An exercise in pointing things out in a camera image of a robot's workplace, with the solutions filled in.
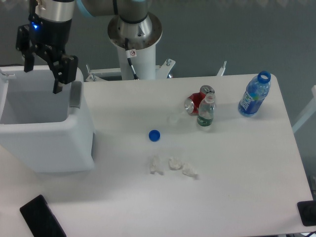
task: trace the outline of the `blue water bottle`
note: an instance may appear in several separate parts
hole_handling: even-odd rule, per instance
[[[239,102],[239,112],[245,117],[255,115],[270,90],[271,74],[262,71],[248,84],[243,98]]]

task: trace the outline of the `white bin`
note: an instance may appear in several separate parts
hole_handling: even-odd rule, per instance
[[[80,69],[58,94],[48,66],[1,70],[0,144],[35,172],[92,169],[95,129]]]

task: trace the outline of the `blue bottle cap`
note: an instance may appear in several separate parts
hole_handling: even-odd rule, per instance
[[[258,81],[262,84],[267,84],[271,80],[271,74],[267,71],[262,71],[258,74]]]
[[[160,139],[160,132],[157,131],[157,130],[151,130],[149,132],[149,139],[152,141],[152,142],[156,142]]]

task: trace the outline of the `red can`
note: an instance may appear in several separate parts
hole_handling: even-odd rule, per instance
[[[198,115],[198,107],[209,92],[215,93],[215,90],[209,85],[203,85],[201,86],[199,93],[194,93],[185,100],[184,107],[188,114]]]

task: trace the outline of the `warning sticker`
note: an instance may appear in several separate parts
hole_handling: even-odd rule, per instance
[[[128,58],[136,57],[137,56],[136,49],[127,50],[126,55]]]

